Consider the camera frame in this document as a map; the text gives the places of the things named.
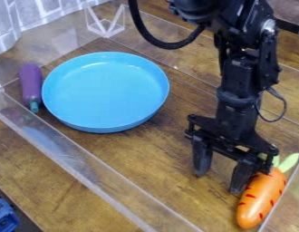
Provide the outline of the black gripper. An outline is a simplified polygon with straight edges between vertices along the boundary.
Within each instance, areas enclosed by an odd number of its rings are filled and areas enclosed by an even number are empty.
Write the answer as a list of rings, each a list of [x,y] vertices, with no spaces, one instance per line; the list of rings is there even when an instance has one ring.
[[[214,152],[238,161],[229,191],[241,193],[253,175],[269,173],[279,149],[255,130],[261,113],[262,94],[238,95],[218,89],[218,108],[214,118],[189,116],[186,136],[193,144],[195,175],[206,175],[213,165]]]

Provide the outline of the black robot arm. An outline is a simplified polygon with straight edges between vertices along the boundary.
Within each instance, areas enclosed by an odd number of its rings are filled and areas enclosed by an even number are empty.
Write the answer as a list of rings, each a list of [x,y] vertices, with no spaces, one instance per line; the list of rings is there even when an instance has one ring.
[[[267,0],[170,0],[177,15],[215,33],[222,84],[213,118],[189,116],[195,174],[201,177],[218,152],[238,161],[229,191],[238,193],[253,175],[273,170],[278,147],[255,130],[263,92],[279,82],[279,28]]]

